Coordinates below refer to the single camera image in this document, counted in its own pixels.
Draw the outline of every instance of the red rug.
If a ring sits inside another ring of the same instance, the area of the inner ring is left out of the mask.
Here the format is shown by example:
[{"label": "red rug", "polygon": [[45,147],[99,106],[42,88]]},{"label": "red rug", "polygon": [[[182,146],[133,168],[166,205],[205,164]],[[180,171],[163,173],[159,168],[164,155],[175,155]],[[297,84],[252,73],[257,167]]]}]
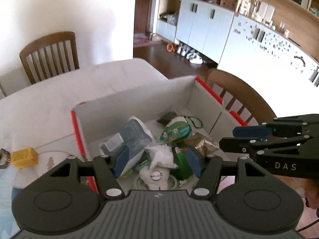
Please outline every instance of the red rug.
[{"label": "red rug", "polygon": [[151,41],[145,33],[134,34],[133,47],[147,47],[160,44],[161,41]]}]

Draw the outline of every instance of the wooden floor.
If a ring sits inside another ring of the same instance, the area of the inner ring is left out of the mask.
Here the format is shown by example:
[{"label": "wooden floor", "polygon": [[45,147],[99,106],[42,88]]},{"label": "wooden floor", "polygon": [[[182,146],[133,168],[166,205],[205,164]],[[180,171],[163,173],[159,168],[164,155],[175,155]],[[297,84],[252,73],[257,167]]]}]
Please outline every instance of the wooden floor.
[{"label": "wooden floor", "polygon": [[[186,58],[175,52],[168,53],[166,51],[166,43],[164,42],[155,46],[134,48],[133,56],[146,60],[169,79],[185,75],[198,75],[203,80],[206,80],[208,70],[217,66],[216,64],[191,64]],[[221,183],[221,188],[233,183],[234,178],[229,176]],[[316,211],[307,208],[304,204],[304,212],[296,229],[300,229],[315,220],[317,220]],[[319,237],[319,223],[302,231],[301,235],[305,238]]]},{"label": "wooden floor", "polygon": [[197,75],[205,80],[208,70],[217,66],[216,64],[191,64],[185,57],[175,52],[167,52],[164,42],[155,46],[134,48],[133,57],[146,60],[169,79],[185,75]]}]

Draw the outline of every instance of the ribbed gray surface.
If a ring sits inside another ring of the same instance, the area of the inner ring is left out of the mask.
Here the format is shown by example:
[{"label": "ribbed gray surface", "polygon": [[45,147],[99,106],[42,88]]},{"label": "ribbed gray surface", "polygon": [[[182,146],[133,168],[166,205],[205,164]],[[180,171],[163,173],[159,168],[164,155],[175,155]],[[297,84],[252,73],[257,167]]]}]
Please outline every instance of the ribbed gray surface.
[{"label": "ribbed gray surface", "polygon": [[297,239],[294,231],[280,235],[255,235],[223,221],[208,201],[188,196],[186,191],[132,191],[124,200],[108,202],[101,214],[76,232],[45,236],[27,231],[15,239]]}]

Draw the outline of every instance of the brown door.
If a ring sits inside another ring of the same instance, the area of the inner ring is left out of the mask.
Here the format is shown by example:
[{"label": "brown door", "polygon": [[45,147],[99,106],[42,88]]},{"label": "brown door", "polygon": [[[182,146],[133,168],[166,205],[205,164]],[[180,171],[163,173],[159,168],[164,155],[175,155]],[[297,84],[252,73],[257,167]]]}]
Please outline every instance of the brown door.
[{"label": "brown door", "polygon": [[150,0],[135,0],[134,34],[147,32]]}]

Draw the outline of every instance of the black cable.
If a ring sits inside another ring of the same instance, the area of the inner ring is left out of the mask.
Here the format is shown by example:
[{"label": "black cable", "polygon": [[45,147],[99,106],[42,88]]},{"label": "black cable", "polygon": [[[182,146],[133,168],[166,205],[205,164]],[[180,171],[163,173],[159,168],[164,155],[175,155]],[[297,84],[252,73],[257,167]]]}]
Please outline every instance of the black cable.
[{"label": "black cable", "polygon": [[297,230],[297,232],[301,232],[301,231],[303,231],[303,230],[306,230],[306,229],[308,229],[309,227],[315,225],[315,224],[318,223],[318,222],[319,222],[319,218],[318,218],[316,221],[312,222],[311,224],[309,224],[309,225],[307,225],[307,226],[305,226],[305,227],[303,227],[303,228],[300,228],[299,230]]}]

